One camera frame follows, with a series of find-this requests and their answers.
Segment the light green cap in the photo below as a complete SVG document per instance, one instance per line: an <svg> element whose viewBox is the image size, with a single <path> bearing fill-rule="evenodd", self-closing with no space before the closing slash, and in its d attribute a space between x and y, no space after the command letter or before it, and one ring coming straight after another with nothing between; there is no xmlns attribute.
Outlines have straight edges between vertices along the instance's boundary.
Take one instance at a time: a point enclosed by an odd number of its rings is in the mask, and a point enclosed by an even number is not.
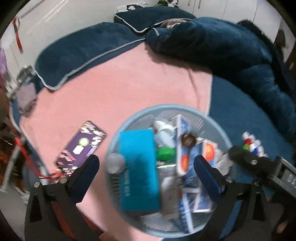
<svg viewBox="0 0 296 241"><path fill-rule="evenodd" d="M159 148L157 150L157 160L158 161L171 161L175 159L176 152L175 149L169 147Z"/></svg>

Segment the large white lid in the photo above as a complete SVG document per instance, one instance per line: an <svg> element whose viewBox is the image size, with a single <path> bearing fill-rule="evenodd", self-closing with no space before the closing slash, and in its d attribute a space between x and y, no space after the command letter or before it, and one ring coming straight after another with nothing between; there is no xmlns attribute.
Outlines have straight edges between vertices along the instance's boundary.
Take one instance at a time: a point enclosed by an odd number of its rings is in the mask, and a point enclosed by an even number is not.
<svg viewBox="0 0 296 241"><path fill-rule="evenodd" d="M154 140L159 148L168 147L174 149L176 147L176 141L174 137L165 130L161 130L154 135Z"/></svg>

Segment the green flip cap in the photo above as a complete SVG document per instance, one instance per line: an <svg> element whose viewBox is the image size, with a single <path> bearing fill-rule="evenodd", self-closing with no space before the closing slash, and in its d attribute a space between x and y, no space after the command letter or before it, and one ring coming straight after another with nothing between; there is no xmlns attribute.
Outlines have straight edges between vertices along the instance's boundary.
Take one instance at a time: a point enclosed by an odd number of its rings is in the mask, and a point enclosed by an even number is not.
<svg viewBox="0 0 296 241"><path fill-rule="evenodd" d="M249 150L249 146L248 145L244 145L243 146L243 149L248 151Z"/></svg>

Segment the red cap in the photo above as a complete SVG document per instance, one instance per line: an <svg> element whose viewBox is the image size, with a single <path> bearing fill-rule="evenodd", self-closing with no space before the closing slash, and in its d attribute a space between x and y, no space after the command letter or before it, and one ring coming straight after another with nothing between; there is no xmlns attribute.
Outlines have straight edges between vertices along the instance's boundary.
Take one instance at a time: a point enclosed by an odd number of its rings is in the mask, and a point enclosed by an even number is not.
<svg viewBox="0 0 296 241"><path fill-rule="evenodd" d="M248 138L245 139L244 142L245 142L246 145L250 146L253 143L253 139L251 137L248 137Z"/></svg>

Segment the blue orange medicine box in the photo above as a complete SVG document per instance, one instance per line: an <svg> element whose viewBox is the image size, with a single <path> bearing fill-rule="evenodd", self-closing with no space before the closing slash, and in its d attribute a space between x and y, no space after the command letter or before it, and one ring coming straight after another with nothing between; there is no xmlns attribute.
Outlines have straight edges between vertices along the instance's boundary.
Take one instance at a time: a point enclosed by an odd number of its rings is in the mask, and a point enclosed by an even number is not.
<svg viewBox="0 0 296 241"><path fill-rule="evenodd" d="M216 143L209 140L202 141L202 156L212 167L216 167L218 157L217 150L218 149Z"/></svg>

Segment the smartphone purple screen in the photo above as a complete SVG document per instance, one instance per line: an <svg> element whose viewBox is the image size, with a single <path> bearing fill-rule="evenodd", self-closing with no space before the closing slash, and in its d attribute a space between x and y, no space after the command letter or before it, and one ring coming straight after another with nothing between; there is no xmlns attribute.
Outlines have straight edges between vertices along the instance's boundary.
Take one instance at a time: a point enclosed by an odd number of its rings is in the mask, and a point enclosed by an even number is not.
<svg viewBox="0 0 296 241"><path fill-rule="evenodd" d="M71 176L94 153L105 138L106 133L93 122L87 120L81 125L67 146L60 152L56 166L64 176Z"/></svg>

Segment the silver grey box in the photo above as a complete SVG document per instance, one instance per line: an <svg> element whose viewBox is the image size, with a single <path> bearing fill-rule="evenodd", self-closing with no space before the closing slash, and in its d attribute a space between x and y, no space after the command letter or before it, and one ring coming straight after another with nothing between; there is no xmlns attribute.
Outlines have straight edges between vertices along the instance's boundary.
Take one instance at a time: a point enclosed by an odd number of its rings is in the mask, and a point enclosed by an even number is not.
<svg viewBox="0 0 296 241"><path fill-rule="evenodd" d="M179 179L168 176L161 182L161 214L163 220L178 218L181 191Z"/></svg>

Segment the dark blue plush blanket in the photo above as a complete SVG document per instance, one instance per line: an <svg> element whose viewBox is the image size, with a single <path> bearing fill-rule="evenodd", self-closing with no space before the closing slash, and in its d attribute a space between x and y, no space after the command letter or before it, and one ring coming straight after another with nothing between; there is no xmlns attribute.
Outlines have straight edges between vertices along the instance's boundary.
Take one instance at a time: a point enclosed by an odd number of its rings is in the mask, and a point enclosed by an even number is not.
<svg viewBox="0 0 296 241"><path fill-rule="evenodd" d="M158 54L207 67L230 81L295 142L295 82L276 47L254 24L200 17L150 30L146 42Z"/></svg>

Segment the cyan box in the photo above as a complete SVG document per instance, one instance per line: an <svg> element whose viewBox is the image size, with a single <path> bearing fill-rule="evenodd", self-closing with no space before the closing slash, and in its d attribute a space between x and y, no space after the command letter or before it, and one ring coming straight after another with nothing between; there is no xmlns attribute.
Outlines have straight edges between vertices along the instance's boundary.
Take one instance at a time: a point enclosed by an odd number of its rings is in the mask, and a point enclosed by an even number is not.
<svg viewBox="0 0 296 241"><path fill-rule="evenodd" d="M119 178L121 209L158 212L161 199L153 131L121 132L119 153L125 158L125 170Z"/></svg>

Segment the pink bed sheet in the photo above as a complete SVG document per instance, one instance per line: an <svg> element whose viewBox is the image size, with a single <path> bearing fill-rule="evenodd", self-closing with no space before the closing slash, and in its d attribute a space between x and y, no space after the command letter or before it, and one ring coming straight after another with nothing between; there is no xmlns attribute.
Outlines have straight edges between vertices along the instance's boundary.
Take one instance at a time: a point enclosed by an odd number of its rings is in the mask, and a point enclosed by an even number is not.
<svg viewBox="0 0 296 241"><path fill-rule="evenodd" d="M114 209L106 190L104 158L121 124L136 112L159 104L179 104L209 113L210 70L154 53L146 44L120 54L66 82L42 89L35 110L20 126L49 172L60 152L85 121L106 133L96 149L100 169L78 208L118 240L154 240L132 227Z"/></svg>

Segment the dark blue pillow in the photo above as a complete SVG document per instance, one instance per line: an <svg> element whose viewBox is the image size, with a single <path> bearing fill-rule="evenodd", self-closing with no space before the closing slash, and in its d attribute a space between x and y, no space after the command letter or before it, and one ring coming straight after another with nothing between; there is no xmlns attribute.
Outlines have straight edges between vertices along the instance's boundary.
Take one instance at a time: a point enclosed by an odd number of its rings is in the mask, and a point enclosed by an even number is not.
<svg viewBox="0 0 296 241"><path fill-rule="evenodd" d="M36 91L56 91L86 70L144 42L144 36L117 23L100 23L71 33L45 48L37 57L31 82Z"/></svg>

